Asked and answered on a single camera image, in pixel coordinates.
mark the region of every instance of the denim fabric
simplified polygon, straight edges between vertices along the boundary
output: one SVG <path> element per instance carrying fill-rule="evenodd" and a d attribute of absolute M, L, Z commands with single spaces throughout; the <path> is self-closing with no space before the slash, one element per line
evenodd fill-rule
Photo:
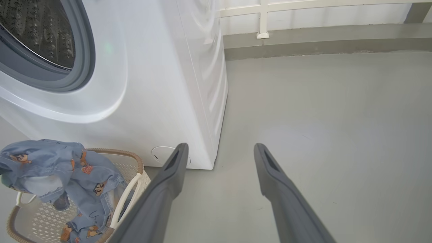
<path fill-rule="evenodd" d="M 59 210 L 78 207 L 64 226 L 61 241 L 93 243 L 111 223 L 115 202 L 126 187 L 117 168 L 106 157 L 86 151 L 80 143 L 43 139 L 22 141 L 0 152 L 2 183 L 30 192 Z"/>

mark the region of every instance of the wall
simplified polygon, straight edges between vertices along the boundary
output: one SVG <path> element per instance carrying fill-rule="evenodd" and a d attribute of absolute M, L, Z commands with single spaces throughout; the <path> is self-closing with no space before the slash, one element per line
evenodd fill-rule
<path fill-rule="evenodd" d="M 429 12 L 423 20 L 423 23 L 432 23 L 432 8 L 429 9 Z"/>
<path fill-rule="evenodd" d="M 259 0 L 220 0 L 219 8 L 254 4 L 259 4 Z M 267 18 L 267 28 L 268 30 L 280 30 L 323 26 L 397 24 L 403 23 L 410 7 L 410 3 L 403 3 L 270 12 Z M 258 32 L 259 18 L 258 13 L 221 18 L 222 34 Z"/>
<path fill-rule="evenodd" d="M 22 132 L 0 117 L 0 149 L 13 142 L 28 139 Z M 16 191 L 0 185 L 0 238 L 3 243 L 16 243 L 6 232 L 6 221 L 15 206 L 15 198 Z"/>

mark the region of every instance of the laundry basket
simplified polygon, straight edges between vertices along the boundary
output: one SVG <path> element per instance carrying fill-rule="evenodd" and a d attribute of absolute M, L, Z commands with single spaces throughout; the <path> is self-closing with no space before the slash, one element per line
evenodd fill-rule
<path fill-rule="evenodd" d="M 150 178 L 144 171 L 142 159 L 134 153 L 100 148 L 87 149 L 87 151 L 94 151 L 107 157 L 117 167 L 128 183 L 114 210 L 111 225 L 98 240 L 98 243 L 103 243 L 108 240 L 118 225 L 121 224 L 121 220 L 118 221 L 118 218 L 131 190 L 134 190 L 134 194 L 124 215 L 129 212 L 138 197 L 150 184 Z M 70 206 L 67 210 L 57 211 L 50 203 L 41 202 L 36 198 L 36 195 L 27 203 L 22 202 L 22 196 L 23 193 L 18 192 L 16 206 L 10 213 L 7 222 L 8 234 L 20 243 L 60 242 L 60 235 L 65 223 L 76 216 L 77 208 L 73 201 L 70 200 Z"/>

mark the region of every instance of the white washing machine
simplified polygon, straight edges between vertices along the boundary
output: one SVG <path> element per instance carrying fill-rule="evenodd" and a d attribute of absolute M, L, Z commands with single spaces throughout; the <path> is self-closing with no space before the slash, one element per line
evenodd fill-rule
<path fill-rule="evenodd" d="M 132 151 L 145 166 L 186 142 L 188 168 L 213 168 L 228 94 L 217 2 L 6 2 L 5 120 L 35 140 Z"/>

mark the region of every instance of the gray floor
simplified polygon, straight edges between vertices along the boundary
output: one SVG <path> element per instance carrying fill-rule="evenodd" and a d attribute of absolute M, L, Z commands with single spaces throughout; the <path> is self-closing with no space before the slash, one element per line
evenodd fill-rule
<path fill-rule="evenodd" d="M 432 53 L 241 60 L 227 71 L 215 169 L 187 171 L 166 243 L 279 241 L 257 142 L 337 242 L 432 242 Z"/>

